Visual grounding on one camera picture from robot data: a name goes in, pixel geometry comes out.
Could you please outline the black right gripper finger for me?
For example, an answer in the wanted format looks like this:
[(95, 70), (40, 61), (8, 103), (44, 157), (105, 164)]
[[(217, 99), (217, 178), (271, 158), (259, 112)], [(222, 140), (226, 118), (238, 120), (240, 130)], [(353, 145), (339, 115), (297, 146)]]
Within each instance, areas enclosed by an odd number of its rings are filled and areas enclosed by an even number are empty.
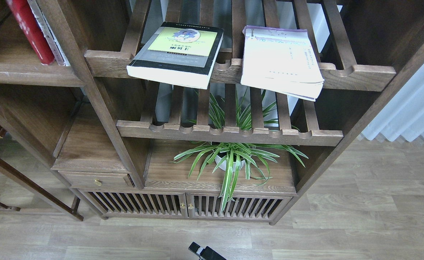
[(215, 250), (209, 246), (201, 247), (199, 244), (192, 242), (189, 246), (189, 251), (194, 253), (199, 260), (225, 260), (222, 255), (217, 253)]

